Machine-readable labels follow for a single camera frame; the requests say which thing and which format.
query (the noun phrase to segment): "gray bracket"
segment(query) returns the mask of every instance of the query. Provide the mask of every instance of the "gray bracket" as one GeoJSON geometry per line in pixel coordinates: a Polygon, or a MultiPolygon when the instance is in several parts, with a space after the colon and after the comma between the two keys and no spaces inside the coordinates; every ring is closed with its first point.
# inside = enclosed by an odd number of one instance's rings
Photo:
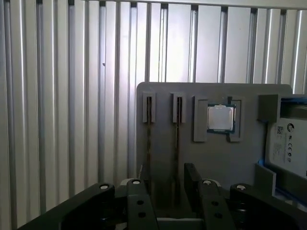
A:
{"type": "Polygon", "coordinates": [[[147,99],[151,98],[152,105],[151,105],[151,122],[155,122],[155,93],[154,92],[143,92],[143,113],[142,113],[142,121],[143,123],[147,122],[147,99]]]}
{"type": "Polygon", "coordinates": [[[228,96],[228,103],[236,105],[236,124],[235,132],[229,134],[229,142],[240,142],[243,140],[244,135],[244,120],[245,120],[245,99],[244,97],[228,96]]]}
{"type": "Polygon", "coordinates": [[[274,196],[276,188],[276,173],[256,163],[254,186],[264,194],[274,196]]]}
{"type": "Polygon", "coordinates": [[[194,142],[206,142],[208,129],[208,99],[194,96],[194,142]]]}

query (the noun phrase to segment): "gray plastic panel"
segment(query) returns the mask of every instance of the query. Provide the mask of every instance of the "gray plastic panel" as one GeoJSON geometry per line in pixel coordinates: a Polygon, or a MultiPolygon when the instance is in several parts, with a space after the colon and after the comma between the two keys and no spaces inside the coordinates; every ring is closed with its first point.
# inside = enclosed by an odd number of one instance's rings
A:
{"type": "Polygon", "coordinates": [[[183,191],[183,166],[186,162],[194,163],[202,178],[217,180],[225,189],[236,183],[254,184],[255,163],[263,158],[266,132],[265,125],[257,120],[258,96],[292,95],[289,85],[141,83],[137,88],[137,170],[145,163],[147,153],[147,125],[142,122],[144,92],[155,93],[156,97],[156,117],[155,123],[151,125],[150,149],[152,199],[158,210],[165,207],[170,210],[173,207],[172,214],[180,213],[180,207],[188,207],[183,191]],[[179,140],[182,204],[176,207],[172,195],[175,158],[174,92],[185,96],[185,123],[180,124],[179,140]],[[228,104],[229,97],[232,97],[233,103],[240,102],[241,109],[236,111],[236,128],[239,124],[239,133],[234,133],[232,137],[202,132],[201,129],[207,127],[207,117],[204,111],[194,114],[194,97],[206,99],[204,102],[207,104],[228,104]]]}

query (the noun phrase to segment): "screw hole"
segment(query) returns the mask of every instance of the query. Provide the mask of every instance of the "screw hole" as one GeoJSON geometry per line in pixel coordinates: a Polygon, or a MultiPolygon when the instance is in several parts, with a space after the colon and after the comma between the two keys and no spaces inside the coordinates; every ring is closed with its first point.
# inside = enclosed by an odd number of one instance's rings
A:
{"type": "Polygon", "coordinates": [[[139,218],[144,218],[146,216],[146,213],[144,212],[139,212],[139,218]]]}
{"type": "Polygon", "coordinates": [[[215,215],[214,215],[216,218],[218,218],[218,219],[221,219],[221,218],[223,218],[223,215],[221,214],[221,213],[215,213],[215,215]]]}

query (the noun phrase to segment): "metal panel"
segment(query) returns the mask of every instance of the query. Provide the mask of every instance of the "metal panel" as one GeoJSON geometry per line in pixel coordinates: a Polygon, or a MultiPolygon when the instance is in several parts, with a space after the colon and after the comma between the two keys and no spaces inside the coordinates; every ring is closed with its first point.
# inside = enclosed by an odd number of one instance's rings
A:
{"type": "Polygon", "coordinates": [[[116,87],[117,87],[117,4],[106,2],[106,76],[105,76],[105,125],[104,125],[104,182],[115,179],[116,144],[116,87]]]}
{"type": "Polygon", "coordinates": [[[26,141],[26,82],[24,61],[24,11],[22,0],[11,1],[13,122],[15,148],[17,227],[29,220],[29,181],[26,141]]]}
{"type": "Polygon", "coordinates": [[[191,11],[190,19],[190,39],[189,39],[189,71],[188,82],[195,82],[196,80],[196,49],[197,49],[197,23],[198,11],[193,9],[191,11]]]}
{"type": "Polygon", "coordinates": [[[69,198],[68,115],[69,115],[69,50],[68,3],[58,1],[58,153],[59,153],[59,203],[69,198]]]}
{"type": "Polygon", "coordinates": [[[104,181],[105,149],[105,83],[106,83],[106,7],[99,9],[99,118],[98,118],[98,180],[104,181]]]}
{"type": "Polygon", "coordinates": [[[46,211],[58,204],[58,158],[55,69],[55,3],[43,1],[43,120],[46,175],[46,211]]]}
{"type": "Polygon", "coordinates": [[[295,51],[291,86],[294,93],[304,92],[304,76],[307,48],[307,11],[299,11],[296,18],[295,51]]]}
{"type": "Polygon", "coordinates": [[[87,186],[98,182],[99,3],[89,2],[87,186]]]}
{"type": "Polygon", "coordinates": [[[161,18],[161,4],[152,3],[150,8],[150,67],[149,67],[149,81],[159,81],[159,55],[160,55],[160,24],[161,18]]]}
{"type": "Polygon", "coordinates": [[[196,82],[217,82],[221,7],[198,9],[196,82]]]}
{"type": "Polygon", "coordinates": [[[0,2],[0,229],[11,229],[9,126],[6,83],[4,1],[0,2]]]}
{"type": "Polygon", "coordinates": [[[277,83],[280,10],[268,10],[262,83],[277,83]]]}
{"type": "Polygon", "coordinates": [[[38,90],[36,0],[25,1],[26,40],[26,104],[29,159],[30,219],[39,215],[39,158],[38,158],[38,90]]]}
{"type": "Polygon", "coordinates": [[[253,83],[255,84],[260,84],[262,82],[266,21],[267,10],[258,9],[253,72],[253,83]]]}
{"type": "Polygon", "coordinates": [[[120,4],[119,82],[118,82],[118,146],[116,182],[128,172],[128,105],[129,105],[129,41],[130,3],[120,4]]]}
{"type": "MultiPolygon", "coordinates": [[[[143,0],[144,2],[153,2],[153,0],[143,0]]],[[[307,10],[307,2],[305,0],[160,0],[159,2],[172,4],[199,4],[213,6],[232,6],[232,7],[251,7],[251,8],[287,8],[307,10]]]]}
{"type": "Polygon", "coordinates": [[[131,8],[130,11],[130,53],[129,53],[129,111],[128,111],[128,159],[129,159],[129,171],[128,177],[135,178],[135,158],[136,158],[136,148],[135,148],[135,78],[136,78],[136,43],[137,39],[137,9],[135,7],[131,8]]]}
{"type": "Polygon", "coordinates": [[[246,82],[249,20],[249,8],[228,8],[225,83],[246,82]]]}
{"type": "Polygon", "coordinates": [[[168,6],[166,81],[187,82],[189,72],[190,5],[168,6]]]}
{"type": "Polygon", "coordinates": [[[288,85],[291,84],[296,13],[297,11],[295,10],[289,10],[287,11],[286,16],[285,38],[283,47],[282,84],[288,85]]]}
{"type": "Polygon", "coordinates": [[[74,193],[86,188],[86,52],[87,4],[75,1],[75,79],[74,79],[74,193]]]}

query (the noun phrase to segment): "round screw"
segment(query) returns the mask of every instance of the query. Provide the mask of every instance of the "round screw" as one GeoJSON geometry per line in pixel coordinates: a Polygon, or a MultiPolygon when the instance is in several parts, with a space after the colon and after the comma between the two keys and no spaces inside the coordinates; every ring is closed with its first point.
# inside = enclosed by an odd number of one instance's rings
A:
{"type": "Polygon", "coordinates": [[[107,188],[109,188],[109,185],[102,185],[102,186],[100,186],[100,189],[107,189],[107,188]]]}
{"type": "Polygon", "coordinates": [[[204,184],[211,185],[211,181],[203,181],[204,184]]]}
{"type": "Polygon", "coordinates": [[[245,190],[246,189],[245,186],[243,186],[243,185],[238,185],[236,188],[238,188],[240,190],[245,190]]]}

